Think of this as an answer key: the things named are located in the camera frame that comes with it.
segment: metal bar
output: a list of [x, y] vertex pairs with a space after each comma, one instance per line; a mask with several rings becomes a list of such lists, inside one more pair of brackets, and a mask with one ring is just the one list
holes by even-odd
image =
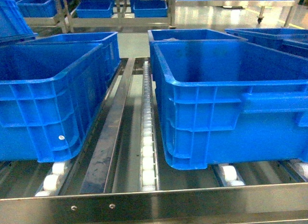
[[176, 0], [169, 0], [169, 17], [170, 17], [170, 28], [175, 27], [175, 10], [176, 10]]
[[307, 178], [301, 175], [297, 169], [287, 160], [278, 161], [278, 163], [294, 178], [296, 182], [307, 182]]
[[129, 87], [135, 58], [130, 58], [124, 69], [114, 101], [109, 110], [103, 130], [96, 144], [91, 162], [84, 178], [80, 193], [105, 193], [112, 174], [111, 167], [115, 160], [117, 138], [120, 131], [122, 115]]
[[62, 28], [62, 32], [64, 34], [66, 34], [67, 31], [68, 31], [68, 28], [67, 28], [67, 24], [65, 22], [64, 12], [63, 12], [62, 5], [61, 5], [61, 0], [54, 0], [54, 1], [56, 3], [57, 14], [60, 15], [59, 20], [60, 20], [60, 26]]
[[291, 6], [290, 10], [289, 10], [289, 13], [288, 13], [288, 16], [285, 20], [285, 23], [283, 25], [283, 27], [289, 27], [289, 24], [291, 23], [291, 20], [293, 19], [294, 17], [294, 13], [295, 13], [295, 10], [298, 6], [298, 3], [299, 3], [300, 0], [295, 0], [294, 4]]
[[1, 199], [0, 219], [54, 224], [207, 216], [210, 224], [226, 223], [221, 221], [226, 217], [228, 223], [276, 221], [287, 213], [284, 220], [308, 220], [307, 201], [307, 183]]
[[85, 155], [86, 155], [86, 152], [87, 152], [87, 149], [89, 147], [89, 145], [91, 144], [91, 142], [93, 141], [92, 137], [93, 137], [93, 134], [95, 133], [95, 129], [97, 128], [98, 126], [98, 123], [99, 122], [104, 122], [103, 120], [103, 113], [107, 110], [107, 108], [105, 107], [105, 104], [106, 104], [106, 101], [109, 99], [110, 97], [110, 94], [111, 94], [111, 91], [113, 90], [114, 86], [115, 86], [115, 83], [116, 83], [116, 80], [123, 68], [123, 64], [126, 62], [126, 60], [122, 60], [121, 64], [120, 64], [120, 67], [118, 68], [113, 80], [111, 81], [111, 84], [109, 86], [109, 88], [107, 89], [107, 92], [106, 92], [106, 95], [100, 105], [100, 111], [97, 113], [97, 116], [96, 118], [94, 119], [95, 122], [92, 124], [90, 130], [89, 130], [89, 134], [85, 140], [85, 143], [84, 143], [84, 146], [82, 147], [82, 150], [80, 151], [80, 153], [78, 154], [78, 156], [76, 158], [73, 159], [73, 166], [69, 172], [69, 175], [67, 176], [62, 188], [61, 188], [61, 191], [60, 191], [60, 195], [64, 195], [65, 192], [67, 191], [69, 185], [70, 185], [70, 182], [72, 180], [72, 178], [74, 177], [76, 171], [78, 170], [78, 168], [80, 167], [81, 165], [81, 162], [82, 160], [84, 159]]
[[265, 6], [261, 6], [261, 11], [260, 11], [258, 18], [260, 18], [260, 19], [264, 18], [264, 16], [263, 16], [264, 11], [265, 11]]
[[176, 6], [293, 6], [294, 0], [176, 0]]

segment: metal frame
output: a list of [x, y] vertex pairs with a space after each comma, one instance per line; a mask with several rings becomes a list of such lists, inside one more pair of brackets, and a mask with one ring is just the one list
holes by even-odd
[[[157, 221], [148, 221], [153, 219], [163, 219], [159, 221], [162, 224], [278, 222], [295, 224], [300, 221], [307, 223], [308, 183], [305, 183], [307, 180], [299, 176], [296, 169], [287, 161], [273, 164], [279, 166], [279, 170], [283, 172], [287, 181], [290, 177], [290, 182], [293, 178], [293, 181], [298, 183], [103, 194], [103, 192], [109, 192], [106, 188], [111, 184], [110, 180], [114, 173], [113, 165], [116, 161], [116, 154], [113, 153], [117, 151], [118, 131], [121, 126], [132, 74], [142, 74], [140, 67], [138, 67], [138, 71], [136, 68], [139, 65], [142, 66], [144, 61], [148, 61], [148, 58], [122, 60], [122, 65], [111, 84], [111, 88], [113, 88], [117, 76], [123, 70], [113, 104], [109, 110], [104, 106], [105, 100], [110, 95], [110, 89], [87, 137], [86, 147], [93, 145], [91, 142], [94, 139], [93, 133], [97, 132], [95, 126], [102, 122], [100, 114], [108, 111], [103, 130], [99, 131], [101, 139], [96, 144], [84, 182], [85, 185], [89, 182], [88, 179], [92, 178], [96, 180], [94, 184], [104, 184], [104, 186], [99, 187], [99, 190], [87, 189], [85, 191], [99, 194], [0, 199], [0, 220], [2, 224], [65, 224], [111, 221], [132, 223], [132, 221], [137, 220], [140, 220], [137, 222], [140, 224], [158, 223]], [[71, 175], [76, 173], [76, 167], [83, 160], [83, 155], [87, 151], [86, 147], [83, 148], [78, 157], [73, 159], [71, 171], [64, 183], [64, 190], [67, 189]], [[107, 156], [106, 149], [109, 149], [108, 153], [111, 153], [108, 154], [109, 160], [100, 164], [99, 167], [93, 167], [99, 160], [99, 156], [103, 155], [103, 158]], [[0, 164], [0, 176], [2, 177], [0, 185], [5, 183], [16, 163], [15, 161]], [[102, 174], [93, 177], [91, 173], [96, 172], [96, 169]]]
[[56, 3], [57, 14], [51, 18], [34, 18], [26, 17], [25, 21], [29, 26], [32, 27], [60, 27], [62, 33], [66, 34], [67, 32], [74, 32], [73, 28], [70, 26], [71, 14], [69, 12], [69, 6], [66, 0], [63, 0], [64, 8], [61, 6], [61, 0], [54, 0]]
[[171, 21], [171, 13], [168, 10], [166, 18], [135, 18], [132, 13], [127, 13], [128, 5], [127, 0], [115, 0], [116, 11], [112, 18], [78, 18], [76, 11], [71, 13], [72, 27], [141, 27], [141, 26], [153, 26], [153, 27], [167, 27]]
[[262, 21], [265, 6], [279, 7], [290, 6], [290, 11], [284, 23], [284, 27], [288, 27], [295, 12], [295, 7], [300, 0], [170, 0], [169, 7], [171, 6], [171, 23], [170, 27], [175, 27], [175, 8], [177, 6], [232, 6], [232, 7], [248, 7], [248, 6], [261, 6], [259, 19]]

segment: white roller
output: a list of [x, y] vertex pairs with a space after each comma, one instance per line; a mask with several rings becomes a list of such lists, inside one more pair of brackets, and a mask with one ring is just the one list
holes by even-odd
[[147, 113], [144, 115], [144, 120], [152, 120], [152, 114], [151, 113]]
[[48, 175], [43, 183], [43, 188], [44, 190], [47, 191], [55, 191], [59, 188], [59, 184], [60, 184], [60, 175], [56, 175], [56, 174], [51, 174]]
[[143, 146], [152, 145], [152, 143], [153, 143], [152, 136], [147, 136], [143, 138]]
[[228, 182], [228, 186], [243, 186], [243, 185], [245, 185], [245, 183], [238, 180]]
[[222, 166], [220, 167], [220, 170], [221, 170], [221, 175], [223, 176], [226, 182], [234, 181], [237, 179], [237, 173], [234, 166], [232, 165]]
[[144, 170], [142, 172], [142, 186], [155, 186], [155, 172], [154, 170]]
[[147, 158], [142, 159], [142, 169], [143, 170], [154, 170], [153, 154], [152, 154], [152, 157], [147, 157]]
[[151, 104], [144, 104], [144, 105], [143, 105], [143, 108], [144, 108], [144, 109], [151, 109]]
[[47, 196], [52, 196], [53, 192], [52, 191], [39, 191], [37, 194], [35, 194], [35, 197], [47, 197]]
[[149, 128], [146, 128], [146, 129], [143, 129], [143, 134], [150, 134], [152, 135], [152, 129], [149, 129]]
[[299, 174], [308, 178], [308, 163], [300, 162], [294, 164], [294, 166], [298, 170]]
[[149, 192], [149, 191], [155, 191], [155, 190], [156, 190], [155, 185], [147, 185], [147, 186], [142, 187], [143, 192]]
[[69, 162], [67, 162], [67, 161], [54, 163], [52, 165], [52, 173], [57, 174], [57, 175], [65, 174], [68, 164], [69, 164]]
[[146, 138], [146, 137], [152, 137], [152, 133], [151, 132], [144, 132], [143, 138]]
[[153, 146], [152, 145], [146, 145], [142, 148], [142, 156], [144, 158], [153, 157]]
[[151, 108], [149, 108], [149, 107], [144, 108], [144, 109], [143, 109], [143, 113], [144, 113], [144, 114], [148, 114], [148, 113], [151, 114]]

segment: caster wheel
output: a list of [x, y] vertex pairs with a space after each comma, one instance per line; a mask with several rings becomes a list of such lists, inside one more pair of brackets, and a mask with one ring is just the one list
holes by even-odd
[[221, 166], [220, 170], [226, 182], [235, 181], [237, 179], [237, 173], [234, 166], [232, 165]]

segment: crate rim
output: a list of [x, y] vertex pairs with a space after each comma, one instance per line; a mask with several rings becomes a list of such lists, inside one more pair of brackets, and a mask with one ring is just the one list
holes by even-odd
[[[49, 77], [49, 78], [45, 78], [45, 79], [0, 80], [0, 85], [45, 83], [45, 82], [52, 82], [52, 81], [56, 81], [56, 80], [62, 79], [63, 77], [65, 77], [67, 75], [68, 72], [70, 72], [72, 67], [77, 66], [78, 64], [83, 62], [86, 58], [89, 57], [89, 55], [91, 55], [93, 52], [97, 51], [99, 48], [105, 48], [106, 47], [106, 46], [104, 46], [103, 44], [100, 44], [100, 43], [82, 43], [82, 44], [85, 44], [85, 45], [97, 44], [98, 46], [94, 47], [89, 52], [87, 52], [83, 56], [81, 56], [79, 59], [77, 59], [76, 61], [72, 62], [70, 65], [68, 65], [66, 68], [64, 68], [62, 71], [60, 71], [55, 76]], [[74, 45], [74, 44], [72, 44], [72, 43], [63, 43], [63, 44], [56, 44], [56, 45]]]
[[70, 33], [70, 34], [57, 34], [57, 35], [53, 35], [53, 36], [47, 36], [47, 37], [42, 37], [41, 39], [38, 40], [43, 40], [43, 39], [48, 39], [48, 38], [53, 38], [53, 37], [57, 37], [57, 36], [66, 36], [66, 35], [92, 35], [92, 34], [108, 34], [110, 33], [107, 37], [101, 39], [101, 40], [88, 40], [88, 41], [67, 41], [67, 42], [58, 42], [58, 41], [45, 41], [45, 42], [34, 42], [35, 40], [28, 40], [22, 43], [18, 43], [18, 45], [23, 45], [23, 44], [34, 44], [34, 45], [41, 45], [41, 44], [73, 44], [73, 43], [99, 43], [100, 41], [105, 41], [113, 36], [118, 35], [117, 31], [109, 31], [109, 32], [87, 32], [87, 33]]
[[[216, 40], [215, 42], [226, 42], [225, 40]], [[189, 42], [203, 42], [203, 41], [198, 41], [198, 40], [192, 40]], [[172, 43], [187, 43], [187, 41], [173, 41]], [[285, 53], [285, 52], [281, 52], [272, 48], [267, 48], [267, 47], [263, 47], [254, 43], [248, 43], [248, 42], [242, 42], [245, 43], [247, 45], [253, 45], [253, 46], [257, 46], [257, 47], [261, 47], [261, 48], [265, 48], [265, 49], [269, 49], [275, 52], [279, 52], [279, 53], [283, 53], [285, 55], [289, 55], [292, 56], [294, 58], [298, 58], [298, 59], [304, 59], [307, 60], [307, 58], [301, 57], [301, 56], [297, 56], [294, 54], [289, 54], [289, 53]], [[259, 80], [259, 81], [215, 81], [215, 82], [181, 82], [178, 81], [174, 78], [169, 65], [163, 55], [163, 53], [160, 50], [159, 45], [168, 45], [168, 42], [160, 42], [160, 43], [153, 43], [153, 47], [155, 50], [155, 53], [158, 56], [158, 61], [160, 62], [160, 64], [162, 65], [162, 71], [163, 71], [163, 77], [165, 78], [166, 82], [169, 84], [172, 84], [174, 86], [184, 86], [184, 87], [199, 87], [199, 86], [258, 86], [258, 85], [301, 85], [301, 84], [308, 84], [308, 79], [295, 79], [295, 80]]]
[[106, 9], [106, 10], [102, 10], [102, 9], [79, 9], [79, 6], [80, 6], [81, 4], [82, 4], [82, 2], [76, 7], [76, 11], [77, 11], [77, 10], [79, 10], [79, 11], [108, 11], [108, 10], [111, 9], [111, 7], [113, 7], [114, 2], [111, 1], [111, 2], [109, 3], [108, 9]]
[[[209, 31], [214, 31], [214, 32], [217, 32], [219, 34], [222, 34], [222, 35], [227, 35], [227, 36], [231, 36], [231, 37], [234, 37], [235, 39], [232, 40], [232, 39], [210, 39], [210, 40], [204, 40], [204, 41], [211, 41], [211, 40], [230, 40], [230, 41], [248, 41], [248, 39], [245, 39], [245, 38], [242, 38], [242, 37], [238, 37], [236, 35], [232, 35], [232, 34], [228, 34], [228, 33], [225, 33], [225, 32], [221, 32], [221, 31], [217, 31], [217, 30], [211, 30], [211, 29], [176, 29], [176, 30], [183, 30], [183, 31], [192, 31], [192, 30], [209, 30]], [[153, 37], [153, 33], [152, 31], [170, 31], [169, 29], [155, 29], [155, 30], [148, 30], [148, 37], [149, 37], [149, 42], [162, 42], [162, 41], [166, 41], [166, 40], [154, 40], [154, 37]]]
[[52, 0], [47, 0], [44, 3], [24, 3], [23, 0], [20, 0], [17, 2], [17, 4], [23, 4], [23, 5], [46, 5], [48, 3], [50, 3]]
[[[238, 34], [243, 34], [243, 35], [258, 35], [259, 37], [263, 38], [268, 38], [268, 39], [273, 39], [276, 40], [277, 37], [281, 39], [288, 39], [288, 38], [283, 38], [283, 36], [293, 36], [292, 34], [285, 34], [285, 35], [273, 35], [273, 34], [265, 34], [257, 31], [249, 31], [250, 29], [256, 29], [256, 28], [237, 28], [237, 29], [225, 29], [225, 31], [228, 32], [236, 32]], [[288, 29], [288, 30], [302, 30], [302, 29], [296, 29], [296, 28], [260, 28], [260, 29]], [[295, 36], [304, 36], [305, 34], [294, 34]]]
[[164, 8], [151, 8], [151, 9], [145, 8], [145, 9], [137, 9], [137, 11], [152, 11], [152, 10], [164, 10], [164, 9], [168, 9], [166, 1], [164, 1], [164, 0], [160, 0], [160, 1], [163, 1], [163, 2], [164, 2], [164, 4], [165, 4], [165, 7], [164, 7]]

